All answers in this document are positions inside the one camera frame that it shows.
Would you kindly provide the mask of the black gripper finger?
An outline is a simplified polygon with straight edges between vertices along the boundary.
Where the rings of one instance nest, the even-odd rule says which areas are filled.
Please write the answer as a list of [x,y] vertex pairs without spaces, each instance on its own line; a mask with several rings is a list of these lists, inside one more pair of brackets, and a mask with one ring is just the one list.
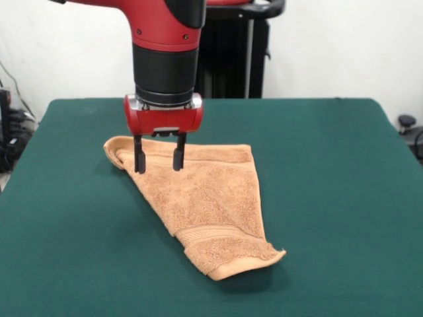
[[142,147],[142,136],[134,135],[134,164],[135,172],[144,174],[146,170],[145,153]]
[[186,144],[186,133],[177,135],[176,149],[173,153],[173,169],[179,171],[184,168],[184,151]]

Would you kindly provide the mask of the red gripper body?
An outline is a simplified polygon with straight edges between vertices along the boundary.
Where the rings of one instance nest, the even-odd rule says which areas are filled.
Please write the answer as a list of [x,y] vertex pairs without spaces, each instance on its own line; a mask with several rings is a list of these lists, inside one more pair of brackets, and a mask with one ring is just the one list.
[[203,118],[203,100],[194,93],[189,103],[170,108],[153,106],[134,94],[125,96],[124,111],[132,135],[154,135],[162,132],[194,133]]

